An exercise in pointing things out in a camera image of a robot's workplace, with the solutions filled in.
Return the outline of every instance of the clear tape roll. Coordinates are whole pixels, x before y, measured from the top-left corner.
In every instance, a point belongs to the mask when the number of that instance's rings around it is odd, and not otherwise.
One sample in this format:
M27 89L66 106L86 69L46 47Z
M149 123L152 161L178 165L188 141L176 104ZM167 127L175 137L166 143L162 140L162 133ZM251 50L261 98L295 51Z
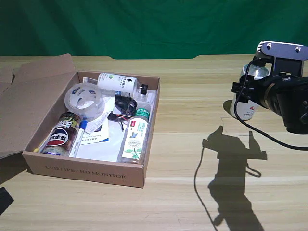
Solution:
M74 85L66 92L64 103L70 112L88 122L98 118L105 108L101 90L92 83Z

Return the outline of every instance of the blue marker cap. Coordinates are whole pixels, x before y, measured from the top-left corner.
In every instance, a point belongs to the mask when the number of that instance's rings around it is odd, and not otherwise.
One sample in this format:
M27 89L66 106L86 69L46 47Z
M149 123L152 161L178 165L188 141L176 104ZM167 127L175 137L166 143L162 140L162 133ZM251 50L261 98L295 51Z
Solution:
M88 122L87 122L86 120L82 120L81 123L80 123L80 127L79 127L79 128L85 130L86 127L87 127L87 123L88 123Z

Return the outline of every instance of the pepsi label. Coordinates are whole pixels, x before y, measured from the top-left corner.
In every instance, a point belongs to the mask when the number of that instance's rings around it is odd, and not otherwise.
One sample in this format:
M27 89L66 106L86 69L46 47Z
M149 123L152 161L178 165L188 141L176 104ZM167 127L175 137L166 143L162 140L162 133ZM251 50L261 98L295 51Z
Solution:
M47 147L63 145L68 140L68 134L63 128L57 128L49 138Z

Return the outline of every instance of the aerosol can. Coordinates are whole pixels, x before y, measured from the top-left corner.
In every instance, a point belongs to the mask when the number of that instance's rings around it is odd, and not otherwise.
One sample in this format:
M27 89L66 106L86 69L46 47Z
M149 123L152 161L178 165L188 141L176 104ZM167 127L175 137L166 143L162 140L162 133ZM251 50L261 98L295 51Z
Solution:
M247 66L245 65L242 68L240 77L246 74ZM254 76L254 80L262 79L265 76L269 75L268 69L265 67L265 62L262 60L255 60L253 64L250 65L248 74ZM236 94L234 94L232 104L230 107L231 115L236 118L234 113L234 104L236 101ZM239 115L240 119L242 120L249 120L254 116L254 113L259 105L255 102L248 100L247 103L238 102L237 103L237 114Z

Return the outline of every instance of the snack can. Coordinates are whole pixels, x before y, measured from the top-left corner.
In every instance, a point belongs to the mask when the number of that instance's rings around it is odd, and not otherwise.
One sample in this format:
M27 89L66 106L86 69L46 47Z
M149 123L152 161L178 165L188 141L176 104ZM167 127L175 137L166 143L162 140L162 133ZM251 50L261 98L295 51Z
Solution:
M71 112L63 113L42 153L69 156L80 123L81 119L78 115Z

